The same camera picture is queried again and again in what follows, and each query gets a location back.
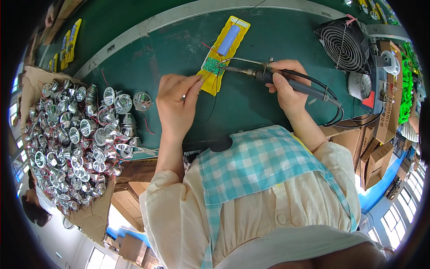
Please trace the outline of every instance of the black hair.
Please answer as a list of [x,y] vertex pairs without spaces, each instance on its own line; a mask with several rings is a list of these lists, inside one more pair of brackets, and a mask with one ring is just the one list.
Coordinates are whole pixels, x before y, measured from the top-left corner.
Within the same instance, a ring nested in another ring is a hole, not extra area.
[[45,224],[51,219],[51,214],[46,212],[42,207],[37,206],[34,203],[28,202],[25,195],[21,196],[22,208],[24,209],[25,215],[32,222],[40,227],[45,226]]
[[29,189],[34,189],[35,188],[35,186],[34,186],[34,178],[33,178],[33,175],[31,174],[30,170],[28,171],[28,188]]

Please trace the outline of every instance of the green table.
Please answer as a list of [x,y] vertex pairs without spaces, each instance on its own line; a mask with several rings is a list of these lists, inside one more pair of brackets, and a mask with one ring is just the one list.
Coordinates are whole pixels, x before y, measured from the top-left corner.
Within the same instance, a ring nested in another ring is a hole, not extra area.
[[[171,2],[164,3],[166,6],[163,8],[166,8],[168,4],[178,5]],[[130,10],[129,6],[127,8],[128,4],[128,2],[122,5],[115,4],[119,13],[115,18],[126,16],[124,11]],[[65,70],[66,73],[73,75],[110,40],[146,19],[136,19],[136,13],[133,11],[130,16],[126,16],[127,18],[130,17],[131,22],[121,21],[121,27],[118,24],[112,25],[111,21],[114,18],[101,23],[100,18],[96,19],[101,8],[97,5],[100,5],[98,1],[88,1],[88,4],[81,8],[82,11],[80,10],[83,23],[75,50],[76,57],[75,61],[70,63],[69,68]],[[353,13],[351,11],[354,10],[354,8],[347,6],[341,8],[347,9],[346,11],[338,9],[342,12]],[[151,9],[145,11],[145,16],[151,15],[151,12],[157,14],[161,11],[161,8],[157,11]],[[100,70],[102,68],[109,86],[115,90],[123,90],[124,93],[131,96],[136,92],[146,91],[155,101],[162,75],[169,73],[193,75],[197,73],[208,52],[208,49],[201,42],[211,46],[230,15],[235,15],[251,24],[250,30],[235,56],[257,61],[267,61],[268,57],[274,57],[275,60],[297,59],[310,76],[329,85],[336,93],[345,110],[344,119],[367,113],[359,107],[359,102],[355,102],[354,98],[348,94],[346,74],[335,69],[333,61],[327,56],[317,36],[313,33],[319,24],[329,19],[291,10],[236,9],[200,15],[168,25],[150,33],[150,37],[141,38],[122,48],[94,69],[83,81],[98,85],[100,89],[99,98],[101,98],[102,91],[106,87]],[[110,30],[114,34],[109,32],[109,37],[102,37],[101,35],[89,37],[86,32],[89,31],[89,27],[86,24],[93,26],[94,28],[91,28],[93,31],[97,27],[104,29],[104,33],[106,33],[104,24],[108,24],[112,27]],[[47,59],[49,59],[52,50],[56,49],[56,46],[58,44],[51,45]],[[247,63],[235,61],[232,61],[230,65],[240,68],[254,67]],[[336,107],[321,101],[306,105],[306,109],[318,125],[331,120],[336,113]],[[146,131],[144,117],[140,112],[132,109],[132,113],[138,122],[139,136],[144,146],[158,148],[161,125],[155,102],[145,112],[149,128],[155,135]],[[264,85],[250,77],[226,73],[216,98],[206,92],[201,92],[194,124],[184,140],[184,151],[206,148],[208,142],[223,135],[272,124],[279,124],[291,130],[288,120],[278,105],[276,94],[269,94]]]

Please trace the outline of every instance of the white spool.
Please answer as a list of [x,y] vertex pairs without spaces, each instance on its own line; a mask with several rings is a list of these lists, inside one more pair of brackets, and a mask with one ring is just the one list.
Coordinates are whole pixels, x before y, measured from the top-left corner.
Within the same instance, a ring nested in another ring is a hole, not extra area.
[[390,66],[384,66],[384,70],[387,73],[390,73],[390,74],[397,76],[400,73],[399,60],[397,60],[397,58],[391,53],[391,51],[388,51],[388,50],[384,50],[381,53],[381,56],[391,59],[391,65]]

